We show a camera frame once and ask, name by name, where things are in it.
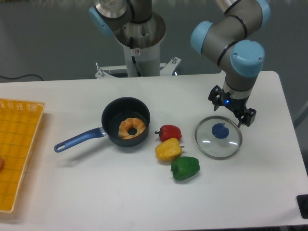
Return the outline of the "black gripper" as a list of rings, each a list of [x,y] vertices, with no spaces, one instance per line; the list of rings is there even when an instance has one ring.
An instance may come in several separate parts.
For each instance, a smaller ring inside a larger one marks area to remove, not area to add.
[[[214,111],[220,106],[224,106],[235,114],[238,119],[239,128],[241,125],[249,127],[255,120],[257,111],[255,109],[246,108],[248,98],[234,99],[229,93],[223,93],[222,89],[216,85],[209,93],[208,100],[213,104]]]

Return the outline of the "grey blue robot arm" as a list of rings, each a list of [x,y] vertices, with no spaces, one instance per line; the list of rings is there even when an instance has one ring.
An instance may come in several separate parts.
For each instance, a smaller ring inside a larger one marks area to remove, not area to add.
[[[223,87],[214,87],[209,94],[214,108],[224,106],[240,125],[250,126],[256,110],[246,103],[263,68],[265,51],[247,37],[269,20],[270,7],[264,0],[219,0],[217,4],[225,18],[217,24],[198,24],[190,43],[226,74]],[[96,0],[89,15],[101,33],[114,35],[122,45],[129,77],[160,74],[166,24],[150,0]]]

